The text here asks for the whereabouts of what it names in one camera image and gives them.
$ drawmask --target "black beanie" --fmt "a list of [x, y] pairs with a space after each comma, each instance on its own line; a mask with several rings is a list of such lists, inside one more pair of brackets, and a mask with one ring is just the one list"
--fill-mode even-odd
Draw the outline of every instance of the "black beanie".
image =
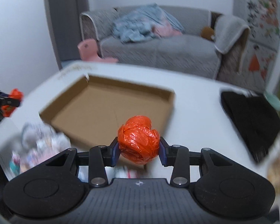
[[280, 118], [263, 96], [222, 92], [224, 111], [237, 127], [254, 160], [260, 162], [280, 131]]

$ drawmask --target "silver screw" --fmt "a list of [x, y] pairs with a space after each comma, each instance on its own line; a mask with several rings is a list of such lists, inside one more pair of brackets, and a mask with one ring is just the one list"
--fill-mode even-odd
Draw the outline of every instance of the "silver screw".
[[186, 184], [188, 180], [184, 177], [176, 177], [173, 179], [173, 183], [178, 184], [178, 185], [183, 185]]
[[102, 184], [104, 184], [106, 181], [105, 181], [105, 179], [103, 179], [103, 178], [100, 178], [100, 177], [97, 177], [97, 178], [93, 178], [92, 180], [91, 180], [91, 183], [93, 184], [93, 185], [102, 185]]

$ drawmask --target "orange wrapped object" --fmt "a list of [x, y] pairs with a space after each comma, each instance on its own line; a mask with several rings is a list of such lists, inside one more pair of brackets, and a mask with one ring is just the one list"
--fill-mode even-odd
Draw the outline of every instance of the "orange wrapped object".
[[[8, 95], [12, 99], [18, 99], [22, 100], [24, 94], [20, 92], [17, 88], [13, 89], [10, 94]], [[2, 114], [4, 117], [10, 117], [10, 115], [14, 112], [15, 107], [9, 106], [9, 105], [4, 105], [1, 106]]]
[[158, 155], [160, 135], [151, 129], [146, 116], [134, 116], [118, 130], [118, 143], [122, 156], [136, 164], [146, 164]]

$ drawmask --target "cardboard tray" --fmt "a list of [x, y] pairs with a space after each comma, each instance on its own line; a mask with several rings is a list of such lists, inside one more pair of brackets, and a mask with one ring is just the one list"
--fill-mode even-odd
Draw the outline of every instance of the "cardboard tray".
[[59, 95], [40, 117], [83, 149], [110, 145], [127, 119], [144, 115], [160, 135], [173, 109], [174, 92], [89, 75]]

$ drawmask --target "white logo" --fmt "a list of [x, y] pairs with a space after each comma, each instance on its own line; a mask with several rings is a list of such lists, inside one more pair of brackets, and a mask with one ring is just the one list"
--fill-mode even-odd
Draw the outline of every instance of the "white logo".
[[141, 186], [141, 185], [143, 185], [144, 183], [142, 182], [142, 181], [138, 181], [138, 182], [136, 182], [136, 185], [138, 185], [139, 187]]

